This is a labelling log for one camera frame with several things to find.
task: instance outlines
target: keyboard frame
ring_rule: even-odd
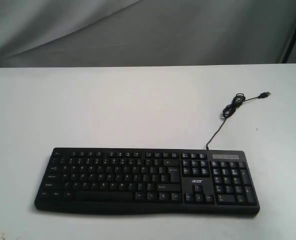
[[[201,150],[201,149],[162,149],[162,148],[76,148],[76,147],[56,147],[53,152],[140,152],[141,159],[146,159],[145,153],[179,153],[180,173],[181,173],[181,199],[182,203],[155,203],[155,202],[102,202],[102,201],[66,201],[66,200],[43,200],[39,199],[37,195],[34,205],[38,210],[51,211],[51,212],[64,212],[64,213],[77,213],[77,214],[97,214],[97,215],[138,215],[138,214],[157,214],[157,213],[182,213],[182,214],[224,214],[224,215],[256,215],[260,210],[259,201],[254,187],[251,172],[247,163],[246,155],[240,150]],[[216,199],[214,204],[188,204],[185,203],[184,193],[185,187],[192,179],[203,179],[202,177],[186,177],[183,176],[181,153],[196,153],[206,154],[209,164],[210,177],[212,181],[211,161],[222,161],[222,159],[213,159],[213,155],[238,155],[239,159],[226,159],[226,161],[245,162],[246,169],[250,178],[251,187],[253,189],[256,205],[218,205]]]

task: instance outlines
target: white table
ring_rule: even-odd
[[[236,93],[245,103],[210,144],[243,150],[254,218],[37,211],[54,147],[204,149]],[[296,64],[0,69],[0,237],[296,239]]]

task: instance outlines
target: gray curtain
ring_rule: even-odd
[[[278,63],[294,0],[0,0],[0,67]]]

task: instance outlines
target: keyboard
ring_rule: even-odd
[[[35,207],[133,215],[255,215],[260,206],[243,151],[54,148]]]

